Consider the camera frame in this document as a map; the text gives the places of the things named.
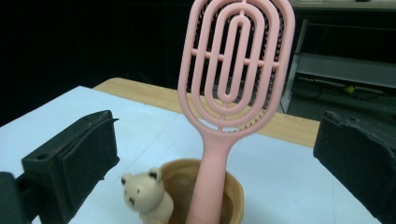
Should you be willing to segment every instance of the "wooden bowl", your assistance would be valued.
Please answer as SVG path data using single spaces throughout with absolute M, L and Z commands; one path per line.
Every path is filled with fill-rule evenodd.
M 185 223 L 200 165 L 199 160 L 170 161 L 161 167 L 165 190 L 174 201 L 169 224 Z M 225 177 L 220 224 L 241 223 L 244 214 L 244 191 L 228 172 Z

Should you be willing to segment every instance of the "table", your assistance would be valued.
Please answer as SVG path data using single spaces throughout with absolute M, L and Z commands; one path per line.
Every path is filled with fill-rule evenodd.
M 0 171 L 21 175 L 25 155 L 82 116 L 111 110 L 120 119 L 114 124 L 120 161 L 99 181 L 70 223 L 140 223 L 138 214 L 122 199 L 121 175 L 144 173 L 169 161 L 202 158 L 201 135 L 183 114 L 169 109 L 180 110 L 174 90 L 122 78 L 112 78 L 95 90 L 75 87 L 0 128 Z M 244 189 L 242 223 L 379 223 L 313 157 L 312 147 L 290 142 L 301 140 L 292 137 L 304 136 L 318 125 L 316 121 L 276 114 L 271 122 L 275 127 L 261 133 L 289 133 L 277 138 L 249 135 L 233 146 L 228 158 L 228 172 Z
M 178 104 L 176 90 L 120 77 L 111 78 L 94 89 L 177 113 L 182 112 Z M 276 113 L 271 121 L 259 130 L 259 133 L 302 146 L 313 147 L 318 126 L 319 122 L 315 120 Z

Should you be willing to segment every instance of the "hair brush handle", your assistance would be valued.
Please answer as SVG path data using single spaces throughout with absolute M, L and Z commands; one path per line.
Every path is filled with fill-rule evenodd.
M 189 224 L 218 224 L 224 191 L 227 158 L 234 141 L 204 134 L 204 154 L 192 194 Z

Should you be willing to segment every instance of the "white table surface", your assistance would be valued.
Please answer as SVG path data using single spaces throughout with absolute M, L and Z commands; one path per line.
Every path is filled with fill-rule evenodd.
M 124 204 L 120 177 L 201 158 L 201 136 L 182 114 L 77 87 L 0 128 L 0 171 L 17 177 L 25 155 L 77 119 L 108 109 L 120 119 L 115 122 L 120 162 L 70 223 L 141 223 Z M 313 157 L 312 148 L 253 134 L 234 145 L 228 171 L 245 191 L 243 223 L 379 223 Z

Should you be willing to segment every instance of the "dark wall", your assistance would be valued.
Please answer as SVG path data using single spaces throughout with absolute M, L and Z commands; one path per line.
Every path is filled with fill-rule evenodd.
M 2 1 L 0 125 L 76 86 L 125 76 L 118 10 L 109 0 Z

